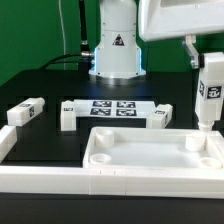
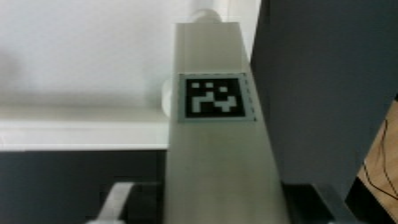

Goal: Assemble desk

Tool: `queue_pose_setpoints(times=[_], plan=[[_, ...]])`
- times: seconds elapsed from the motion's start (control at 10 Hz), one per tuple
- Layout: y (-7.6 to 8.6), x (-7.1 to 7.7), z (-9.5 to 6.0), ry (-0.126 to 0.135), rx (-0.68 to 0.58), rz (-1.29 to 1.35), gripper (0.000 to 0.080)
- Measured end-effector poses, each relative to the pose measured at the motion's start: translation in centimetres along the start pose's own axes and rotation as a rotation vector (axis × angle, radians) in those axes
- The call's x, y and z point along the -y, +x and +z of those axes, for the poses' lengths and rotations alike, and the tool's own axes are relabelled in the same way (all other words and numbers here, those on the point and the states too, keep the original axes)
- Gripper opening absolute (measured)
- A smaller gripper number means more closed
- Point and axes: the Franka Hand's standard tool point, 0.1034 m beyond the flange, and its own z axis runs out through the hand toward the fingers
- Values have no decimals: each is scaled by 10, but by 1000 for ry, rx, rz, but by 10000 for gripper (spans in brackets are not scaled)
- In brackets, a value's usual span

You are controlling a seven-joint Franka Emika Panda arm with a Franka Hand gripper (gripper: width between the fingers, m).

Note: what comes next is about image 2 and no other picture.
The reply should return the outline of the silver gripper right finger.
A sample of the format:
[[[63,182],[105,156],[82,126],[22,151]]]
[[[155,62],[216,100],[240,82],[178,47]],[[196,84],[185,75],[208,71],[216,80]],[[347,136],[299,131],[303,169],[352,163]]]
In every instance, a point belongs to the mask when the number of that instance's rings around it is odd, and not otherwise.
[[[315,224],[363,224],[335,187],[326,184],[315,184],[313,187],[320,196],[322,205],[326,206],[326,212],[329,214],[329,216],[324,216],[315,221]]]

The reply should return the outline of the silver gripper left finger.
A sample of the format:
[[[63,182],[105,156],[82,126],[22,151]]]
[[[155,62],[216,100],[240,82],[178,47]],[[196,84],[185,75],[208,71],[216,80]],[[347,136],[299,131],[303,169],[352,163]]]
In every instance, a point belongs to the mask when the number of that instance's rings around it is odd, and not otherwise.
[[[127,224],[120,217],[134,186],[134,182],[118,182],[112,185],[96,219],[88,224]]]

